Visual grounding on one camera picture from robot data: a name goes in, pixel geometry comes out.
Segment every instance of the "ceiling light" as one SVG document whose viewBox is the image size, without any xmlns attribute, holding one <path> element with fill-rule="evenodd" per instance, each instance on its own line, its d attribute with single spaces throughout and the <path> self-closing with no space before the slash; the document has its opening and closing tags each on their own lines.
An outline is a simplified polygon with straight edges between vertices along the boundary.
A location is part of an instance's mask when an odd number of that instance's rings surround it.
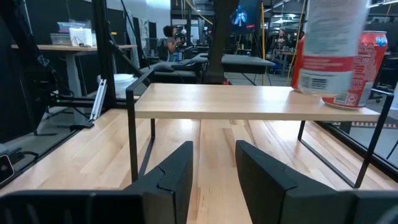
<svg viewBox="0 0 398 224">
<path fill-rule="evenodd" d="M 382 4 L 392 4 L 392 3 L 397 3 L 397 2 L 398 2 L 398 0 L 393 0 L 393 1 L 388 1 L 388 2 L 384 1 Z"/>
<path fill-rule="evenodd" d="M 278 21 L 274 21 L 273 23 L 284 23 L 284 22 L 294 22 L 288 19 L 279 19 Z"/>
</svg>

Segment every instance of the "black wall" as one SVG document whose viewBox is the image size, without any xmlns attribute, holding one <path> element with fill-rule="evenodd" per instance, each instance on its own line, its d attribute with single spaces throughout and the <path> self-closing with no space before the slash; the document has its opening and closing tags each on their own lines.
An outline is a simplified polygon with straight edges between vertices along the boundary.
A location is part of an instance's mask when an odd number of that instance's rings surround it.
<svg viewBox="0 0 398 224">
<path fill-rule="evenodd" d="M 12 38 L 0 17 L 0 143 L 30 132 L 19 75 L 19 58 L 11 49 Z"/>
</svg>

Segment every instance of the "wooden tabletop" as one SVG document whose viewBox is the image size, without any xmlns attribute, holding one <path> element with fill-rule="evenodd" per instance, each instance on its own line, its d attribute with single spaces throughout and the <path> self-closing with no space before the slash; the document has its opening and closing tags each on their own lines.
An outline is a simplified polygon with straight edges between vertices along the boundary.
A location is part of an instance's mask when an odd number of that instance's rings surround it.
<svg viewBox="0 0 398 224">
<path fill-rule="evenodd" d="M 377 121 L 379 113 L 331 108 L 291 87 L 155 83 L 136 103 L 137 118 Z"/>
<path fill-rule="evenodd" d="M 13 49 L 18 49 L 18 45 L 13 44 Z M 68 51 L 68 52 L 92 52 L 97 51 L 97 47 L 73 47 L 66 45 L 38 45 L 39 50 L 57 50 L 57 51 Z M 120 49 L 136 48 L 136 45 L 119 45 Z"/>
</svg>

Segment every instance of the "soda can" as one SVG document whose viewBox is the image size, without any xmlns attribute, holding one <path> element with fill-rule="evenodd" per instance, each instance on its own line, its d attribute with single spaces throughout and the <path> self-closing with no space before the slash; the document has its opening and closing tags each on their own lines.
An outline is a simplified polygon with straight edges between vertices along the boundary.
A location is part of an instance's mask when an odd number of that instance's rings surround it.
<svg viewBox="0 0 398 224">
<path fill-rule="evenodd" d="M 335 98 L 322 98 L 331 106 L 359 109 L 366 105 L 387 49 L 386 32 L 364 31 L 354 60 L 354 77 L 348 92 Z"/>
<path fill-rule="evenodd" d="M 293 69 L 292 75 L 292 88 L 295 91 L 301 92 L 299 89 L 299 72 L 302 67 L 302 60 L 303 60 L 303 48 L 304 48 L 304 37 L 298 42 L 297 51 L 296 51 L 296 62 Z"/>
<path fill-rule="evenodd" d="M 368 6 L 367 0 L 311 1 L 298 80 L 302 92 L 335 97 L 349 90 Z"/>
</svg>

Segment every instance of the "computer monitor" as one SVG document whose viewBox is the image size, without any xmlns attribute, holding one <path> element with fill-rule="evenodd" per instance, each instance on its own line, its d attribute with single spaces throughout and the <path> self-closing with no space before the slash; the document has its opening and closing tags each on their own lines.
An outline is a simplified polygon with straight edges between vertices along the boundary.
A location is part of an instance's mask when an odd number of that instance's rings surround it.
<svg viewBox="0 0 398 224">
<path fill-rule="evenodd" d="M 239 0 L 238 8 L 231 15 L 233 34 L 251 34 L 260 27 L 260 2 Z"/>
</svg>

